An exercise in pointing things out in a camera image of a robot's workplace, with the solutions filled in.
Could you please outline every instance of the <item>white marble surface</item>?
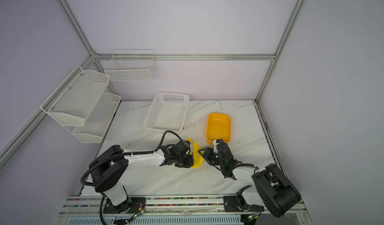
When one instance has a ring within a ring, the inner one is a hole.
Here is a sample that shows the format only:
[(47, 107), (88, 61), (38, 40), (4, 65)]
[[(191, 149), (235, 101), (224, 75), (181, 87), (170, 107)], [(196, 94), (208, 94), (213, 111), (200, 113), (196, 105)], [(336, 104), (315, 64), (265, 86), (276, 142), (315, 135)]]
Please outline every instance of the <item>white marble surface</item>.
[[(143, 129), (142, 124), (151, 102), (122, 102), (100, 150), (102, 154), (112, 145), (128, 150), (154, 149), (162, 133)], [(192, 137), (202, 148), (208, 116), (212, 112), (226, 113), (232, 118), (232, 140), (228, 143), (235, 159), (259, 168), (273, 163), (273, 158), (251, 100), (190, 101), (182, 139)], [(167, 134), (163, 145), (178, 139)], [(142, 167), (125, 172), (120, 182), (131, 195), (234, 194), (250, 183), (225, 179), (220, 171), (204, 162), (199, 168), (175, 166)], [(93, 187), (85, 186), (82, 196), (99, 195)]]

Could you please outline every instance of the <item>white mesh shelf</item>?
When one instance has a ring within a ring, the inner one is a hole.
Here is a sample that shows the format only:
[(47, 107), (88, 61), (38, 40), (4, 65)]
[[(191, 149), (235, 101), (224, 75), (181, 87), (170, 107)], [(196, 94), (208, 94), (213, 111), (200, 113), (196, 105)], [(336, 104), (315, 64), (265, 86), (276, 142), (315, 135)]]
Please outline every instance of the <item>white mesh shelf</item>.
[(72, 134), (83, 143), (100, 143), (120, 100), (120, 96), (104, 92), (84, 126), (76, 126)]
[(41, 109), (62, 126), (84, 126), (109, 84), (109, 76), (93, 70), (82, 70), (59, 98)]
[(155, 70), (153, 50), (112, 49), (105, 74), (113, 82), (152, 80)]

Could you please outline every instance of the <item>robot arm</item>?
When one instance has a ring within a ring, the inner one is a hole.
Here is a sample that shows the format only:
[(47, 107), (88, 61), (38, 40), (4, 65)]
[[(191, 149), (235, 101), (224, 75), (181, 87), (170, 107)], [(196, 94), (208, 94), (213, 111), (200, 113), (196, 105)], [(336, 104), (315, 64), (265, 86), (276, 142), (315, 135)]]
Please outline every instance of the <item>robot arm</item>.
[[(200, 149), (198, 153), (209, 165), (219, 169), (225, 178), (244, 180), (253, 185), (237, 192), (240, 211), (247, 211), (252, 205), (266, 206), (273, 215), (281, 217), (301, 200), (300, 193), (275, 164), (256, 173), (258, 168), (254, 165), (235, 160), (222, 139), (217, 140), (215, 149), (217, 153), (212, 147)], [(119, 213), (125, 213), (131, 203), (124, 187), (119, 183), (125, 171), (142, 166), (172, 164), (190, 168), (194, 164), (190, 151), (189, 141), (181, 139), (177, 144), (166, 146), (161, 146), (160, 142), (158, 148), (149, 151), (127, 151), (114, 145), (89, 165), (81, 183), (93, 185), (96, 192), (110, 199)], [(92, 184), (85, 181), (89, 174), (92, 176)]]

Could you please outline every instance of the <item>light purple wall panel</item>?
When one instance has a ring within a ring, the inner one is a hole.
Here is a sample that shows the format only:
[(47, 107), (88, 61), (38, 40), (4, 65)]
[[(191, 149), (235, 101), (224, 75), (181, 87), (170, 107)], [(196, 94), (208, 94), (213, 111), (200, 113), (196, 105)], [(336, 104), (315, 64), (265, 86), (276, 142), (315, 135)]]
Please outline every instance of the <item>light purple wall panel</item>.
[(99, 53), (275, 53), (296, 0), (68, 1)]
[(0, 150), (87, 53), (56, 0), (0, 0)]
[[(0, 150), (87, 57), (56, 0), (0, 0)], [(52, 225), (98, 144), (47, 118), (0, 175), (2, 225)]]
[(383, 223), (383, 1), (307, 0), (261, 99), (315, 225)]
[(97, 148), (46, 118), (0, 176), (1, 224), (53, 225)]
[(123, 100), (152, 100), (157, 92), (191, 99), (255, 99), (270, 61), (157, 61), (152, 81), (112, 82)]

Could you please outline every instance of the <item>yellow bowl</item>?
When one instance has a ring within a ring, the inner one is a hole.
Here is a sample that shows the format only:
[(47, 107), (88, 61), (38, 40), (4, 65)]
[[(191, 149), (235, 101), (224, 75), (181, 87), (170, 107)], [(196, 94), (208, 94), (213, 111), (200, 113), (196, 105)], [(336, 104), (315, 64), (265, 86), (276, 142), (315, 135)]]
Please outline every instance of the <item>yellow bowl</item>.
[(228, 143), (231, 141), (232, 119), (227, 114), (211, 113), (208, 117), (207, 133), (205, 137), (207, 142), (213, 145), (213, 141), (223, 139)]

